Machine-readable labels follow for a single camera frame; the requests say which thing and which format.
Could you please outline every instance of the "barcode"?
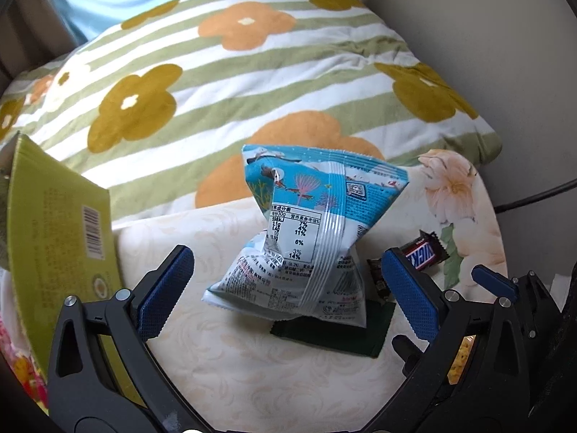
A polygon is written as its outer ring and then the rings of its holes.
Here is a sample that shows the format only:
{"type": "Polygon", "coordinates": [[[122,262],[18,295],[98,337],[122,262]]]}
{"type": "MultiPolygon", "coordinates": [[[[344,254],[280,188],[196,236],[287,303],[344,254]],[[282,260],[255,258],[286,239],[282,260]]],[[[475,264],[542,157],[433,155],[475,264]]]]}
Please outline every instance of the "barcode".
{"type": "Polygon", "coordinates": [[[90,258],[105,258],[102,248],[102,233],[100,232],[100,214],[93,208],[83,205],[82,221],[84,226],[84,242],[86,255],[90,258]]]}

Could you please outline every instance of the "qr code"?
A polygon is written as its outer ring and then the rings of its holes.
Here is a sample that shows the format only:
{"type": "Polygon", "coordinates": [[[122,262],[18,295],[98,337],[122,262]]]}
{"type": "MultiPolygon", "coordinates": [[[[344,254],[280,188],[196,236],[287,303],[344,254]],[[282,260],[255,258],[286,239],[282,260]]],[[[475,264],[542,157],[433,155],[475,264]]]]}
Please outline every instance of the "qr code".
{"type": "Polygon", "coordinates": [[[366,200],[365,186],[363,184],[347,182],[347,195],[361,200],[366,200]]]}

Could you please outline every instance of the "beige wall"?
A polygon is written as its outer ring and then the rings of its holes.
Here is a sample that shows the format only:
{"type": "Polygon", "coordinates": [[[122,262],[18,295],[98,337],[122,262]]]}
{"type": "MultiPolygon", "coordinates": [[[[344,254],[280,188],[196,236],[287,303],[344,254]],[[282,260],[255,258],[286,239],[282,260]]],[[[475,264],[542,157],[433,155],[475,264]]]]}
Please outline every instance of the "beige wall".
{"type": "MultiPolygon", "coordinates": [[[[503,138],[493,203],[577,177],[577,18],[565,0],[363,0],[503,138]]],[[[569,274],[577,190],[499,216],[510,275],[569,274]]]]}

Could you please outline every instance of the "striped pillowcase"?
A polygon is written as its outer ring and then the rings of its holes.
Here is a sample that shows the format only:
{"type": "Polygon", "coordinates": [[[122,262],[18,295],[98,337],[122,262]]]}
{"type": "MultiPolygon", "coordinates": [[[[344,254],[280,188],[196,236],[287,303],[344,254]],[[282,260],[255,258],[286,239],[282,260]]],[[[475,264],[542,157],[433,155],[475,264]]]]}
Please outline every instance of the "striped pillowcase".
{"type": "Polygon", "coordinates": [[[475,164],[496,133],[358,0],[174,0],[23,73],[0,138],[110,189],[115,224],[250,196],[245,143],[475,164]]]}

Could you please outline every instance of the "candy bar wrapper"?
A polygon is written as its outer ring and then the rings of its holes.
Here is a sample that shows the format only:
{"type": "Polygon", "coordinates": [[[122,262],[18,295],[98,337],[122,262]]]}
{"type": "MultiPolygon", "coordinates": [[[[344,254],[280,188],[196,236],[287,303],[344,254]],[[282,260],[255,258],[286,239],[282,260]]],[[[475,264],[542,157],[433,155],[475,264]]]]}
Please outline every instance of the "candy bar wrapper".
{"type": "MultiPolygon", "coordinates": [[[[412,265],[419,271],[441,263],[449,258],[449,254],[446,253],[445,248],[442,246],[437,234],[434,232],[428,233],[420,231],[420,236],[418,238],[406,243],[404,246],[401,246],[400,249],[412,265]]],[[[388,301],[391,296],[391,290],[383,278],[381,259],[370,258],[367,260],[367,263],[379,299],[382,301],[388,301]]]]}

